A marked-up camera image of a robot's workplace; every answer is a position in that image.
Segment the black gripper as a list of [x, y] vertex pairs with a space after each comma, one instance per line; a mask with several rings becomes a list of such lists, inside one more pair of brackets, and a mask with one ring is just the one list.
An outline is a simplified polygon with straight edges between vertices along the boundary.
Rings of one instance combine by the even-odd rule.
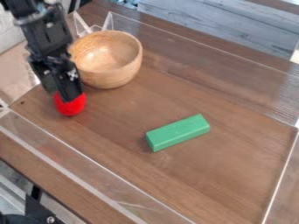
[[71, 62], [69, 46], [73, 43], [61, 0], [2, 0], [4, 10], [14, 16], [27, 41], [28, 62], [43, 89], [56, 90], [65, 102], [73, 102], [83, 93], [81, 73]]

